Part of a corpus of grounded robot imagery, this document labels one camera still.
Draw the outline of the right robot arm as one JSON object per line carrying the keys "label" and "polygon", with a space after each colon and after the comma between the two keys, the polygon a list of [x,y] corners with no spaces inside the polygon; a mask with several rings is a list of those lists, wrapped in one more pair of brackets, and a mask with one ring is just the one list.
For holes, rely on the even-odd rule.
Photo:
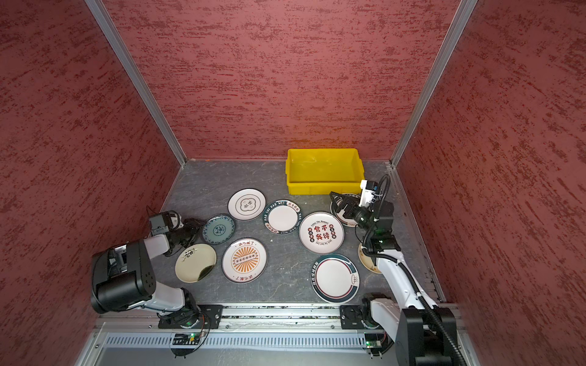
{"label": "right robot arm", "polygon": [[392,290],[393,299],[365,297],[363,319],[381,326],[395,346],[399,365],[465,365],[456,318],[419,285],[408,268],[393,234],[393,205],[383,199],[372,203],[330,193],[334,211],[365,231],[360,240],[364,256],[372,259]]}

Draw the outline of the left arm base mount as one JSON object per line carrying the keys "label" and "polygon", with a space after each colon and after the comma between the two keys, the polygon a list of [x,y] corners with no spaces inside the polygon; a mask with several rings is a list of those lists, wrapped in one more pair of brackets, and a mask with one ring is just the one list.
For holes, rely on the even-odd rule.
{"label": "left arm base mount", "polygon": [[196,309],[184,307],[159,316],[159,329],[217,329],[224,307],[219,304],[200,304]]}

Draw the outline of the white plate black cloud emblem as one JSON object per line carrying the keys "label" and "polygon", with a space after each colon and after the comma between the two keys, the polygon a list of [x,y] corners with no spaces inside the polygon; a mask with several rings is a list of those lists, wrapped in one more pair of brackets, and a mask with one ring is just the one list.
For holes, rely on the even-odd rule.
{"label": "white plate black cloud emblem", "polygon": [[227,203],[228,213],[238,221],[254,220],[264,212],[265,207],[265,195],[254,188],[246,188],[234,193]]}

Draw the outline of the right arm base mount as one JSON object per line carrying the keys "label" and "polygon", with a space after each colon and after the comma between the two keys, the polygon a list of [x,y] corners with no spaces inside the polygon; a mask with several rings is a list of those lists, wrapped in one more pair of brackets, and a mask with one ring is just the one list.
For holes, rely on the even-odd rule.
{"label": "right arm base mount", "polygon": [[379,329],[380,325],[375,324],[370,313],[361,305],[341,305],[340,325],[345,330]]}

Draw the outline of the blue floral teal plate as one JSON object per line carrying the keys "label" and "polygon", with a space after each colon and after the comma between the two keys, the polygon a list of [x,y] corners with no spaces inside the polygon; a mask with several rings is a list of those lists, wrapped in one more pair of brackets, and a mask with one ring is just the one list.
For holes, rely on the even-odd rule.
{"label": "blue floral teal plate", "polygon": [[231,216],[220,214],[210,218],[202,228],[202,238],[209,245],[221,245],[235,233],[236,224]]}

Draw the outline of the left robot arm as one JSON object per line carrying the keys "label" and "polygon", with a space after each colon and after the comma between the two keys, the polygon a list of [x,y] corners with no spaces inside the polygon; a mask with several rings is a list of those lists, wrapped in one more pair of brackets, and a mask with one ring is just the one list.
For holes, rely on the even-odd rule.
{"label": "left robot arm", "polygon": [[201,223],[178,219],[178,227],[134,242],[111,247],[92,257],[91,296],[98,314],[147,310],[159,318],[160,329],[203,326],[204,311],[185,288],[158,282],[151,260],[175,248],[186,249],[197,238]]}

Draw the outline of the cream plate black floral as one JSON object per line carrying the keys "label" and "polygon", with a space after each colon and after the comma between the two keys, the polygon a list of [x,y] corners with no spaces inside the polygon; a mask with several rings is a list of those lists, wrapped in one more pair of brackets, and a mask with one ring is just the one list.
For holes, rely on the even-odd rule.
{"label": "cream plate black floral", "polygon": [[215,267],[217,253],[208,244],[198,243],[183,250],[175,263],[176,277],[185,283],[205,278]]}

